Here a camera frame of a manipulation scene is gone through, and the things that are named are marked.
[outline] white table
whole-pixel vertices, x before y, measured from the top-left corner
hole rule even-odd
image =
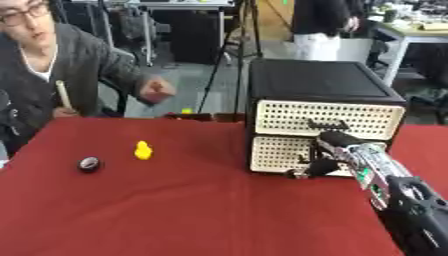
[[[97,0],[72,0],[74,3],[91,3],[97,4]],[[170,0],[168,2],[142,2],[140,0],[104,0],[107,6],[122,5],[125,7],[146,7],[149,10],[203,10],[203,11],[218,11],[219,12],[219,41],[220,46],[224,44],[224,10],[225,7],[233,7],[233,0]],[[107,42],[111,47],[114,47],[114,40],[110,30],[109,18],[103,15],[103,22],[106,27]],[[153,27],[149,22],[149,13],[143,12],[142,22],[145,33],[146,44],[146,65],[152,66],[152,39],[151,28]]]
[[[421,31],[414,28],[402,29],[393,26],[393,24],[385,24],[381,22],[377,23],[376,30],[399,41],[398,51],[395,53],[392,63],[389,64],[386,75],[383,78],[384,83],[388,86],[392,86],[409,44],[448,43],[448,31]]]

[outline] metal frame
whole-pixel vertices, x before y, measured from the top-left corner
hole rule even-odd
[[[392,86],[395,77],[398,74],[400,65],[403,62],[406,51],[411,43],[426,43],[426,44],[439,44],[448,43],[448,33],[441,35],[418,35],[418,34],[406,34],[400,32],[393,27],[379,23],[376,30],[387,36],[390,36],[396,40],[399,40],[398,51],[395,53],[392,63],[387,68],[387,72],[383,78],[384,83],[387,86]]]

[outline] desk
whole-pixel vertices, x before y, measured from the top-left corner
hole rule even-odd
[[[72,0],[74,3],[93,3],[96,4],[97,0]],[[105,0],[106,5],[124,5],[131,7],[143,7],[149,10],[199,10],[199,11],[213,11],[219,12],[219,41],[220,46],[224,44],[224,10],[225,7],[233,7],[233,0],[170,0],[168,2],[141,2],[140,0]],[[110,30],[110,23],[107,15],[103,11],[103,22],[105,24],[106,36],[108,44],[113,47],[114,41],[112,37],[112,32]],[[149,23],[149,14],[145,10],[142,15],[142,22],[145,34],[145,44],[146,44],[146,65],[152,66],[152,39],[151,39],[151,24]]]
[[[1,255],[401,255],[354,180],[245,172],[243,130],[177,120],[53,121],[0,173]],[[437,147],[447,133],[407,127],[394,148],[445,195],[446,153]],[[149,161],[133,156],[139,140],[154,149]],[[104,168],[79,172],[86,156]]]
[[[392,24],[377,22],[376,30],[380,33],[388,35],[395,40],[399,40],[399,48],[396,52],[392,63],[390,63],[384,82],[388,86],[392,86],[401,62],[406,54],[409,44],[411,43],[448,43],[448,31],[421,31],[417,29],[401,29]]]

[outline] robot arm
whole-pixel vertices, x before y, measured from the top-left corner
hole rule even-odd
[[[318,158],[311,162],[306,176],[334,171],[330,166],[336,164],[329,165],[329,161],[347,164],[405,255],[448,255],[447,201],[394,161],[384,146],[328,131],[318,136],[314,147]]]

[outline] green object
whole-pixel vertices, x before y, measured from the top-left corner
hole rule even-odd
[[[381,197],[381,195],[383,194],[381,191],[381,188],[376,184],[373,184],[372,186],[370,186],[370,189],[377,197]]]
[[[358,172],[356,179],[363,182],[364,178],[366,177],[367,174],[369,174],[369,172],[370,172],[369,168],[364,168],[362,172]]]

